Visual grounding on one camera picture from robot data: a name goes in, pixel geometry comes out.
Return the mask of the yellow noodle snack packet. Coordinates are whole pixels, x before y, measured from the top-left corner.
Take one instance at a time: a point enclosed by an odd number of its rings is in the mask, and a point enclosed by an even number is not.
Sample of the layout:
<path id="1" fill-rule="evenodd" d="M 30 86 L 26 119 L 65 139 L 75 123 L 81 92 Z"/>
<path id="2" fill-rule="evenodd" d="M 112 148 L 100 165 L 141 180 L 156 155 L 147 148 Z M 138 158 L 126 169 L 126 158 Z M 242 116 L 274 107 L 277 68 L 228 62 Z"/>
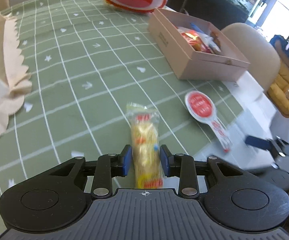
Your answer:
<path id="1" fill-rule="evenodd" d="M 160 162 L 160 114 L 137 103 L 127 104 L 127 117 L 131 130 L 132 157 L 135 169 L 135 186 L 138 189 L 163 187 Z"/>

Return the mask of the red white round packet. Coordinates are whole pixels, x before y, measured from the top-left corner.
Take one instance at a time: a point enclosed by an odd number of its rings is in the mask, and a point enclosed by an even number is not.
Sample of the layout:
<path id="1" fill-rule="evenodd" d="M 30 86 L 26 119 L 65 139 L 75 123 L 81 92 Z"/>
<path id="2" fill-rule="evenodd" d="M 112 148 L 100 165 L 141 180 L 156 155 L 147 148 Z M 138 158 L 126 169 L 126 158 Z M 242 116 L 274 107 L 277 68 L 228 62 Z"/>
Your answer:
<path id="1" fill-rule="evenodd" d="M 196 121 L 207 124 L 219 140 L 224 152 L 229 152 L 232 142 L 225 126 L 218 119 L 217 108 L 213 101 L 206 94 L 193 90 L 186 94 L 185 104 L 190 115 Z"/>

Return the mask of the blue white snack packet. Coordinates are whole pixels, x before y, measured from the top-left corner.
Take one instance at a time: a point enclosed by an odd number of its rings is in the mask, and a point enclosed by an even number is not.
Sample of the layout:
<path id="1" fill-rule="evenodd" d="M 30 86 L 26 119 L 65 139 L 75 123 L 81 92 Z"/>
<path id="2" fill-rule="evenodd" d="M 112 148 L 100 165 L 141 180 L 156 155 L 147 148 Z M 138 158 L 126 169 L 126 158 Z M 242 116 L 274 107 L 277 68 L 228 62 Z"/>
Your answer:
<path id="1" fill-rule="evenodd" d="M 191 29 L 196 31 L 197 33 L 201 33 L 201 34 L 206 34 L 204 31 L 202 31 L 196 24 L 194 23 L 190 23 Z"/>

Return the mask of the red nut snack packet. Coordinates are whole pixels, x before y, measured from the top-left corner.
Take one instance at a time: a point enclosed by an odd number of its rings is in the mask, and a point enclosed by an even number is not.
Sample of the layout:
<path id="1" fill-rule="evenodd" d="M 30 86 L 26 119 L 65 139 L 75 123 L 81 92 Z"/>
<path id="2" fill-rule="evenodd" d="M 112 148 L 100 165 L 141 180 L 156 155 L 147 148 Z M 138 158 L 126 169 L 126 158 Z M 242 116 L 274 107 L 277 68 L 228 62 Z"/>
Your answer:
<path id="1" fill-rule="evenodd" d="M 211 41 L 209 42 L 209 46 L 212 48 L 212 50 L 215 52 L 215 53 L 218 53 L 220 54 L 222 52 L 221 50 L 221 43 L 220 43 L 220 40 L 219 40 L 219 37 L 218 35 L 215 33 L 215 32 L 210 32 L 209 36 L 211 37 Z"/>

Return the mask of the red yellow snack packet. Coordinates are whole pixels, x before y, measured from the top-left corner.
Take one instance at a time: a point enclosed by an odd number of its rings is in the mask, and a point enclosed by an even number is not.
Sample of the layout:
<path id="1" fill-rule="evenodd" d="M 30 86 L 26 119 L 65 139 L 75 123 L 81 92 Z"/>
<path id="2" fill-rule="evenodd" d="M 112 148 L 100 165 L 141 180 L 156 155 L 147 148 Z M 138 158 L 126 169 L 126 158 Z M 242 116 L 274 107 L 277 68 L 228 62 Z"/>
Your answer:
<path id="1" fill-rule="evenodd" d="M 178 32 L 184 37 L 188 44 L 190 44 L 195 51 L 203 53 L 211 53 L 209 46 L 207 46 L 199 34 L 191 29 L 178 28 Z"/>

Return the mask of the beige chair right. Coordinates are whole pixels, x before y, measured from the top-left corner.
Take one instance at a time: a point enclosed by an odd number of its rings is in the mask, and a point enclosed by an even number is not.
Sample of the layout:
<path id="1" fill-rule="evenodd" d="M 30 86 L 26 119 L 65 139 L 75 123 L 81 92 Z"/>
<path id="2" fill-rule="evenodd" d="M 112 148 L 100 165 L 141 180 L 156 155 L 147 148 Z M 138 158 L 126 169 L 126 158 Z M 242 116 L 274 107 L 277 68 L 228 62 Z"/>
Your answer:
<path id="1" fill-rule="evenodd" d="M 255 28 L 245 23 L 230 24 L 221 32 L 248 59 L 249 73 L 267 92 L 281 65 L 275 48 Z"/>

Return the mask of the pink cardboard box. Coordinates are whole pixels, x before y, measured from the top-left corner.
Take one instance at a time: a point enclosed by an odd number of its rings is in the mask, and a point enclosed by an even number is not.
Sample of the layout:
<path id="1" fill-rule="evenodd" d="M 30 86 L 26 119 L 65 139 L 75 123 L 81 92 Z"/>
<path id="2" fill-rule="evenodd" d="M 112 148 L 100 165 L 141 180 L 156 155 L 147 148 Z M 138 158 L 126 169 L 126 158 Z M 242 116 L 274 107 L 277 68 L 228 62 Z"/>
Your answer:
<path id="1" fill-rule="evenodd" d="M 155 9 L 148 29 L 179 80 L 238 81 L 248 59 L 212 23 Z"/>

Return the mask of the green grid tablecloth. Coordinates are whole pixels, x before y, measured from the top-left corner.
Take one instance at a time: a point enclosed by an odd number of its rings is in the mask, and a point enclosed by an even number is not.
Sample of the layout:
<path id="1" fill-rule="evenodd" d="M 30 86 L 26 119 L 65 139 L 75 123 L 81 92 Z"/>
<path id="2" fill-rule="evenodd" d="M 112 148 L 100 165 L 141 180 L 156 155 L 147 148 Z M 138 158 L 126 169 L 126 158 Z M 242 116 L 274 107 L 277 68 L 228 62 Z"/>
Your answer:
<path id="1" fill-rule="evenodd" d="M 177 79 L 146 16 L 101 0 L 30 0 L 4 14 L 17 18 L 32 91 L 0 137 L 0 196 L 73 157 L 95 160 L 120 151 L 131 142 L 131 102 L 159 111 L 162 144 L 199 159 L 216 138 L 186 111 L 185 94 L 208 95 L 223 125 L 243 111 L 222 82 Z"/>

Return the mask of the white paper bag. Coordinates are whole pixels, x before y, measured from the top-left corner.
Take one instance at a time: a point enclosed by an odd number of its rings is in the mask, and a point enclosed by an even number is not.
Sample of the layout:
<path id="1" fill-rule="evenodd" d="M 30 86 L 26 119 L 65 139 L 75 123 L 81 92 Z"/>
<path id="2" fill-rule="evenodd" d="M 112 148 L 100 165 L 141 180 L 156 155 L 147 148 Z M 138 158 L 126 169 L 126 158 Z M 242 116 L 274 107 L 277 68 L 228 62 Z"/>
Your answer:
<path id="1" fill-rule="evenodd" d="M 16 18 L 0 14 L 0 136 L 7 130 L 9 116 L 22 106 L 31 92 L 31 74 L 23 64 Z"/>

